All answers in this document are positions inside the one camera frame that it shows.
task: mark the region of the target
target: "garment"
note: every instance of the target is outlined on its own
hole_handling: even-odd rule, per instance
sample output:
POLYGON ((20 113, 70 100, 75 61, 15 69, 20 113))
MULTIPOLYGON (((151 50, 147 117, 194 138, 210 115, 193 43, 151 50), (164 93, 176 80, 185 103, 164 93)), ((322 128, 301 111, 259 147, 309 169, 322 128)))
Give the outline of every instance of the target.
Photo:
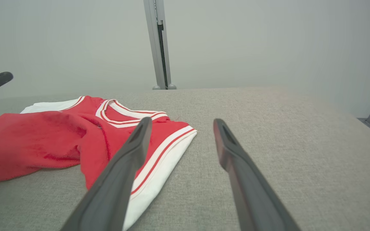
POLYGON ((3 114, 0 181, 42 168, 81 164, 89 189, 143 117, 151 117, 152 132, 145 163, 135 175, 126 230, 157 196, 197 134, 189 124, 171 121, 165 112, 133 111, 116 99, 82 96, 36 103, 20 114, 3 114))

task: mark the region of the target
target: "gray table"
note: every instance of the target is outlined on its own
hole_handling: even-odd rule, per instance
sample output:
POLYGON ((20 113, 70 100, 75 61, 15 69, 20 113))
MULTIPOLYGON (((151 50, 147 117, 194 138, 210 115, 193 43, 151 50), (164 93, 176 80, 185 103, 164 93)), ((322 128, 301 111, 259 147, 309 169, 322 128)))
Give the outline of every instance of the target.
MULTIPOLYGON (((198 130, 131 230, 238 230, 212 123, 226 121, 303 230, 370 230, 370 129, 324 103, 275 88, 79 92, 0 99, 0 115, 80 95, 165 111, 198 130)), ((86 192, 79 166, 0 183, 0 230, 58 230, 86 192)))

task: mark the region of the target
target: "red and white shirt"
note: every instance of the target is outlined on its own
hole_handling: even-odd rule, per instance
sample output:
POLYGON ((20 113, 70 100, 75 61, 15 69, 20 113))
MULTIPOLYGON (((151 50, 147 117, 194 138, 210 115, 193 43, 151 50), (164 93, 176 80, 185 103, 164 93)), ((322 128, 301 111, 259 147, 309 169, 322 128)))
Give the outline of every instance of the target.
POLYGON ((135 175, 125 216, 127 230, 160 192, 197 132, 163 111, 133 111, 116 99, 82 96, 42 102, 0 116, 0 181, 42 168, 81 164, 89 189, 135 126, 151 117, 144 165, 135 175))

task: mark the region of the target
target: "white wall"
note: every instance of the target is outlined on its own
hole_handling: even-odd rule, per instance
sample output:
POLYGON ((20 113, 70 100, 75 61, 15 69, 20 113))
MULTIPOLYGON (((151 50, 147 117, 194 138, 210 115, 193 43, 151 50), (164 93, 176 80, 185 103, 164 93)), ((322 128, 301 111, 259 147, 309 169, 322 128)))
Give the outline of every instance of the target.
POLYGON ((152 89, 142 1, 0 0, 0 98, 152 89))
POLYGON ((282 85, 370 113, 370 1, 165 0, 178 88, 282 85))

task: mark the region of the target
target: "red stripe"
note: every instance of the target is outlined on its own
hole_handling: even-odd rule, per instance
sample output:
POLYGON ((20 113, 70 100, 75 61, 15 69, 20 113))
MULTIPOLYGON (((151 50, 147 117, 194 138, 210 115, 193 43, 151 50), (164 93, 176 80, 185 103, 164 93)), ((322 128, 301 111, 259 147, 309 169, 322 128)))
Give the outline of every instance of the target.
POLYGON ((72 108, 72 107, 74 107, 75 105, 77 105, 78 103, 79 103, 79 101, 81 101, 81 99, 82 99, 83 97, 81 96, 79 99, 78 99, 78 101, 74 104, 74 105, 72 105, 71 107, 69 107, 69 108, 67 108, 67 109, 64 109, 64 110, 62 110, 62 111, 65 111, 65 110, 68 110, 68 109, 70 109, 70 108, 72 108))
POLYGON ((156 165, 158 164, 159 160, 161 159, 161 157, 163 156, 163 154, 165 153, 165 151, 175 142, 177 141, 179 138, 181 138, 182 136, 185 136, 187 133, 190 133, 192 131, 194 131, 195 129, 191 129, 189 131, 187 131, 186 133, 183 133, 182 135, 176 137, 173 141, 171 141, 164 149, 163 151, 161 152, 160 156, 158 156, 158 159, 157 161, 155 161, 154 163, 154 166, 152 166, 151 170, 148 172, 147 176, 145 177, 145 179, 141 182, 141 184, 134 190, 132 191, 131 195, 134 194, 136 191, 139 190, 139 188, 145 183, 145 181, 148 179, 149 175, 152 173, 152 171, 154 170, 154 168, 156 167, 156 165))
POLYGON ((130 112, 136 112, 136 113, 143 113, 143 114, 153 114, 154 112, 146 112, 146 111, 131 111, 131 110, 129 110, 128 108, 126 108, 126 107, 124 107, 124 106, 122 106, 122 105, 120 105, 120 104, 118 104, 117 102, 116 102, 116 100, 113 100, 115 103, 116 103, 116 105, 118 105, 120 108, 123 108, 123 109, 125 109, 125 110, 127 110, 127 111, 130 111, 130 112))
MULTIPOLYGON (((155 115, 151 116, 152 117, 155 117, 156 115, 159 115, 159 114, 165 114, 164 112, 159 112, 159 113, 156 113, 155 115)), ((120 123, 116 123, 116 122, 112 122, 112 121, 109 121, 109 120, 106 120, 105 117, 102 115, 102 111, 101 111, 101 118, 105 121, 107 121, 108 123, 112 123, 112 124, 133 124, 133 123, 139 123, 141 120, 138 120, 136 122, 120 122, 120 123)))

